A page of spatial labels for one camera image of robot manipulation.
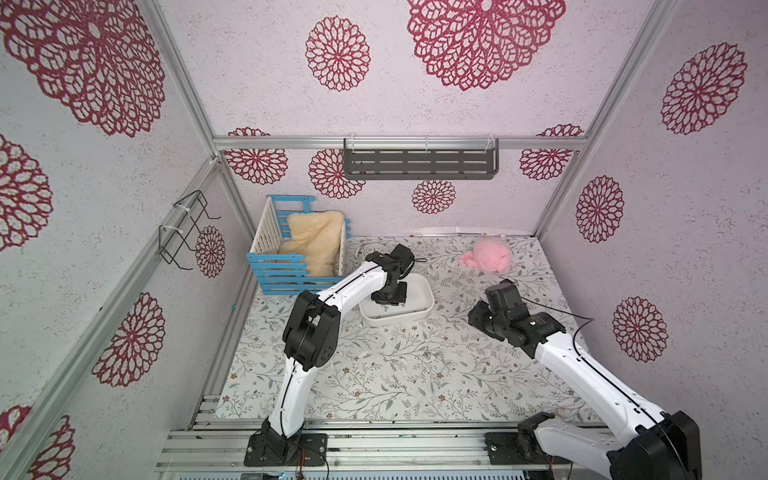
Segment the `white plastic storage box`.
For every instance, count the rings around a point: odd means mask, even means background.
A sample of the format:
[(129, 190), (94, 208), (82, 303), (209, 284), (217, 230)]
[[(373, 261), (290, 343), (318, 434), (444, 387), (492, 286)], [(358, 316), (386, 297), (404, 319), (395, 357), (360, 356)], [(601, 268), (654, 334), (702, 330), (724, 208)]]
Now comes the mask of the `white plastic storage box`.
[(370, 298), (364, 299), (360, 312), (369, 326), (383, 327), (417, 322), (425, 319), (435, 306), (435, 297), (426, 277), (411, 273), (406, 277), (406, 301), (397, 306), (380, 305)]

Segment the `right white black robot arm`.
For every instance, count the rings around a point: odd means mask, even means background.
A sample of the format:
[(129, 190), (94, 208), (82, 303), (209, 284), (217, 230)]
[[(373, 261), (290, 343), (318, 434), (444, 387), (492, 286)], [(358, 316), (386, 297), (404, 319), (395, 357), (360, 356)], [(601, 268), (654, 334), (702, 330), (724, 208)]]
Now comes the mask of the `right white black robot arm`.
[(632, 390), (577, 345), (547, 313), (525, 306), (493, 309), (478, 302), (469, 324), (520, 348), (560, 377), (603, 420), (609, 434), (573, 426), (547, 412), (517, 426), (516, 448), (527, 459), (560, 457), (607, 479), (700, 479), (700, 429), (686, 413), (668, 413)]

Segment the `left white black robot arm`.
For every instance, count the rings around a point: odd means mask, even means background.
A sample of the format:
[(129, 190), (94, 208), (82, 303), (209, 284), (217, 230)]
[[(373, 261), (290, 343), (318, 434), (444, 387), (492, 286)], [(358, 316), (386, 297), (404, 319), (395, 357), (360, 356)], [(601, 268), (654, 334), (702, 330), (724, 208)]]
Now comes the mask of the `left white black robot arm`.
[(275, 452), (297, 441), (304, 425), (309, 394), (317, 374), (334, 355), (343, 318), (365, 299), (383, 305), (403, 304), (405, 278), (415, 264), (412, 251), (397, 245), (392, 252), (373, 252), (351, 274), (318, 292), (295, 299), (282, 334), (283, 383), (261, 435)]

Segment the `pink plush toy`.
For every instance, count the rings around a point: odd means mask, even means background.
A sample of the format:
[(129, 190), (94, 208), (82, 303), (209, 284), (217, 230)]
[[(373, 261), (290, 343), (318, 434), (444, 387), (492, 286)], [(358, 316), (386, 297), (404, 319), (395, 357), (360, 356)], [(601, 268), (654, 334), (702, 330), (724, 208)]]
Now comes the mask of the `pink plush toy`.
[(508, 245), (498, 238), (482, 237), (470, 251), (459, 257), (465, 267), (486, 273), (507, 273), (514, 265)]

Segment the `cream fluffy cloth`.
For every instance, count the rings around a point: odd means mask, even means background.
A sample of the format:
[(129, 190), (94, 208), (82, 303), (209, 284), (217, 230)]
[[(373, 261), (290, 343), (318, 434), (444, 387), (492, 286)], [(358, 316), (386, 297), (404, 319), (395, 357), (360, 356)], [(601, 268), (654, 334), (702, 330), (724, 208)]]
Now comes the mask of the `cream fluffy cloth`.
[(304, 257), (310, 277), (336, 275), (344, 216), (338, 211), (293, 213), (287, 217), (290, 238), (280, 247), (282, 255)]

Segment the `blue white slatted crate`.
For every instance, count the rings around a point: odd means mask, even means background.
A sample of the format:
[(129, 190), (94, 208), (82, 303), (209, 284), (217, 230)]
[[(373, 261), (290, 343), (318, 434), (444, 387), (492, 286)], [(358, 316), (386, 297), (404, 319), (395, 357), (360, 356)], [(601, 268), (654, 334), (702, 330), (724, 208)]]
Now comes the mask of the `blue white slatted crate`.
[(350, 221), (345, 218), (341, 247), (336, 262), (336, 275), (310, 277), (304, 257), (282, 255), (281, 245), (290, 238), (287, 217), (293, 213), (320, 213), (313, 209), (311, 195), (269, 195), (264, 206), (248, 262), (266, 295), (296, 295), (304, 290), (320, 291), (341, 280), (344, 274), (345, 243), (350, 233)]

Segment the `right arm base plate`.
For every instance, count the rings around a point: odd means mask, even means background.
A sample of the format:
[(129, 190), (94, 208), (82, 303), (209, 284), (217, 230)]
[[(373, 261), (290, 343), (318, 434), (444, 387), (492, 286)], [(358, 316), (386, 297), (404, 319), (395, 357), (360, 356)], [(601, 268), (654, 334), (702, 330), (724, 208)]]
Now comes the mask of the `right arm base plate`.
[(491, 465), (567, 465), (569, 461), (546, 454), (534, 437), (517, 431), (490, 432), (484, 435)]

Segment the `grey wall shelf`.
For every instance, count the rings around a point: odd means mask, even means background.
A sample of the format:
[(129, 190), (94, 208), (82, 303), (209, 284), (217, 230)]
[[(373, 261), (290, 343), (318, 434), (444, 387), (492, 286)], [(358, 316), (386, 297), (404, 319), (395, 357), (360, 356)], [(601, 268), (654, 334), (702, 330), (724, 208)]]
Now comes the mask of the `grey wall shelf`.
[(344, 140), (342, 162), (349, 180), (492, 180), (499, 171), (499, 141), (480, 149), (359, 149)]

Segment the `aluminium front rail frame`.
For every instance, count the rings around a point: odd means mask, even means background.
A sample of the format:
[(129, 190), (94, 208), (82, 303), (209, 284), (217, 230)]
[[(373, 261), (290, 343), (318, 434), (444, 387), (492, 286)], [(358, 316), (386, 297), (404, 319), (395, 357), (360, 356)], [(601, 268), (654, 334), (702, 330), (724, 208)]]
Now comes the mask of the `aluminium front rail frame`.
[[(307, 434), (328, 436), (326, 465), (308, 471), (349, 470), (500, 470), (566, 472), (571, 465), (491, 465), (484, 435), (516, 431), (510, 424), (472, 426), (468, 423), (314, 424)], [(275, 467), (243, 464), (250, 424), (239, 430), (190, 430), (171, 432), (157, 460), (158, 473), (266, 471)]]

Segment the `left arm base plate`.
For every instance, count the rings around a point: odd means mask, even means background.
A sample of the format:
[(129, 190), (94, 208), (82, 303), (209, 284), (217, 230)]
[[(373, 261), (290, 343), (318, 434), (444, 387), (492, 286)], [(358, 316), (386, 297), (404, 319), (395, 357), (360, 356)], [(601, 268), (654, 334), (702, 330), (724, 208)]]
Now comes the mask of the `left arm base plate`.
[(248, 440), (243, 464), (246, 467), (326, 465), (328, 436), (300, 433), (289, 439), (256, 432)]

